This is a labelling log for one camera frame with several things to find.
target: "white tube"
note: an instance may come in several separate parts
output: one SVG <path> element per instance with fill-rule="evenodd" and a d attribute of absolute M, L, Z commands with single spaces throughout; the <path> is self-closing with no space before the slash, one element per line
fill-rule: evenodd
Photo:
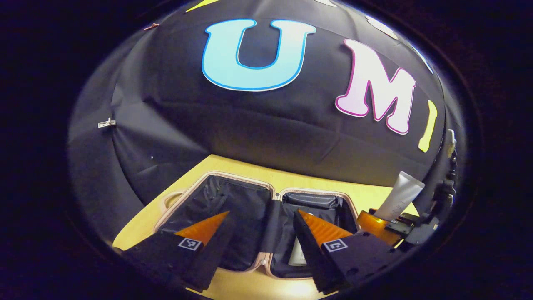
<path fill-rule="evenodd" d="M 289 266 L 307 266 L 305 256 L 303 256 L 302 246 L 298 238 L 294 241 L 293 252 L 290 254 Z"/>
<path fill-rule="evenodd" d="M 401 171 L 385 202 L 376 210 L 374 216 L 392 221 L 400 216 L 418 194 L 425 184 L 416 180 L 413 176 Z"/>

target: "blue letter u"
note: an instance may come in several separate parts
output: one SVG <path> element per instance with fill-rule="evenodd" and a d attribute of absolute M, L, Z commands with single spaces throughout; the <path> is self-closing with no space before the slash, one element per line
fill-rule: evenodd
<path fill-rule="evenodd" d="M 272 21 L 270 25 L 281 31 L 276 59 L 269 66 L 252 68 L 239 62 L 239 48 L 244 31 L 255 24 L 254 20 L 238 19 L 207 27 L 205 32 L 209 33 L 209 39 L 202 71 L 209 81 L 229 90 L 260 92 L 280 88 L 298 76 L 307 34 L 317 29 L 296 21 Z"/>

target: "suitcase handle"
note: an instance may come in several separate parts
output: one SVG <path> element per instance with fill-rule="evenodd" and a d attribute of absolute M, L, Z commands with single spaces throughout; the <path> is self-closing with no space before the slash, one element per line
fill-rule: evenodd
<path fill-rule="evenodd" d="M 166 212 L 170 206 L 175 202 L 176 198 L 179 198 L 185 191 L 176 191 L 172 193 L 166 194 L 163 198 L 161 198 L 161 212 Z"/>

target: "metal clip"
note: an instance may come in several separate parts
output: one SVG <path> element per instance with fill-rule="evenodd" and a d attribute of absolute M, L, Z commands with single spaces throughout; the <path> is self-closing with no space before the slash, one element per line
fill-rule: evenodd
<path fill-rule="evenodd" d="M 111 118 L 108 118 L 107 121 L 98 123 L 98 128 L 114 126 L 116 124 L 117 124 L 117 121 L 111 120 Z"/>

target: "suitcase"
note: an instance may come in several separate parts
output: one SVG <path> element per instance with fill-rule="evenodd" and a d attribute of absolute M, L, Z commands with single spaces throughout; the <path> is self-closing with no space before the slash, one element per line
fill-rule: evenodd
<path fill-rule="evenodd" d="M 352 233 L 358 230 L 357 212 L 345 193 L 298 187 L 275 191 L 269 183 L 220 171 L 205 173 L 181 195 L 165 195 L 162 203 L 168 208 L 154 232 L 177 232 L 232 211 L 236 230 L 219 267 L 231 272 L 251 272 L 264 265 L 266 273 L 276 279 L 311 277 L 308 266 L 289 265 L 296 240 L 293 218 L 297 209 Z"/>

